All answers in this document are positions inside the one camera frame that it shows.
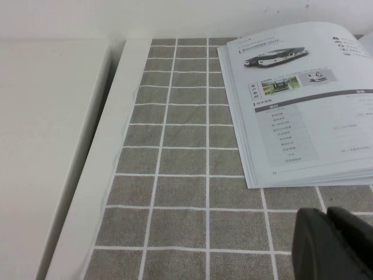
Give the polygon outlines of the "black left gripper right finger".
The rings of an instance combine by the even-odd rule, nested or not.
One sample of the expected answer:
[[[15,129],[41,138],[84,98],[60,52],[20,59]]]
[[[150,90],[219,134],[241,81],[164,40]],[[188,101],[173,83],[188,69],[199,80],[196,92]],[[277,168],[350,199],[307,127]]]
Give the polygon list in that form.
[[[372,226],[348,210],[332,206],[326,213],[340,236],[345,252],[366,279],[372,279]]]

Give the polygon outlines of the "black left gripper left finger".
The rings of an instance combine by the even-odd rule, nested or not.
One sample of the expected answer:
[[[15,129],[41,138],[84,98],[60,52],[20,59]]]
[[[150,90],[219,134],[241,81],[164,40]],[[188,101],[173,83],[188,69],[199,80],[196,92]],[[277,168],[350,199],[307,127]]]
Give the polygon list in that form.
[[[295,279],[364,279],[345,252],[326,213],[301,208],[295,220],[291,258]]]

